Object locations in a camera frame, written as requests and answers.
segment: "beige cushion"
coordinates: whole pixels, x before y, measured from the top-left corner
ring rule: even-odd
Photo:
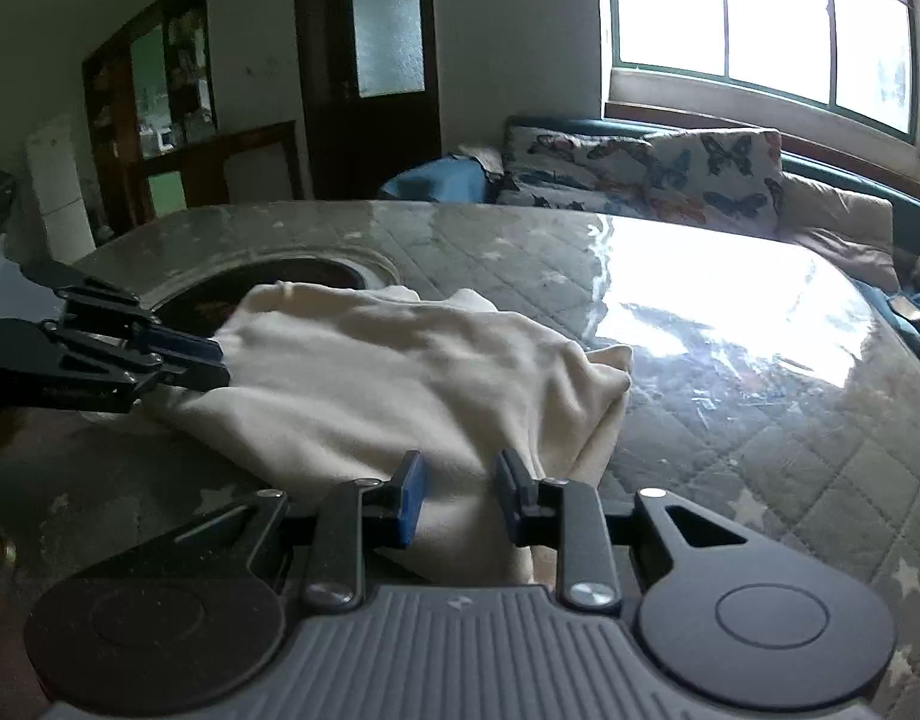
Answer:
[[[826,258],[887,293],[900,288],[893,265],[893,206],[881,197],[784,175],[780,240]]]

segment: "frosted glass panel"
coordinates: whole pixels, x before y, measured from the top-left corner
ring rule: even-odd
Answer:
[[[353,0],[360,97],[423,91],[419,0]]]

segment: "doorway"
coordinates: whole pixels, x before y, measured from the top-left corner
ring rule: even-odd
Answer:
[[[318,199],[372,199],[440,154],[433,0],[295,0]]]

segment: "towel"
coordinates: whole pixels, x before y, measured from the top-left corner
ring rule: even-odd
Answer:
[[[230,386],[148,397],[154,415],[288,493],[386,479],[419,449],[430,485],[413,544],[384,553],[444,584],[553,581],[506,537],[490,476],[514,448],[535,478],[599,483],[620,431],[631,351],[588,354],[472,290],[421,301],[263,285],[221,328]]]

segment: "window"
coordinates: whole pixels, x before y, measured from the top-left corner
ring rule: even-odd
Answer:
[[[615,60],[788,95],[912,141],[909,0],[613,0]]]

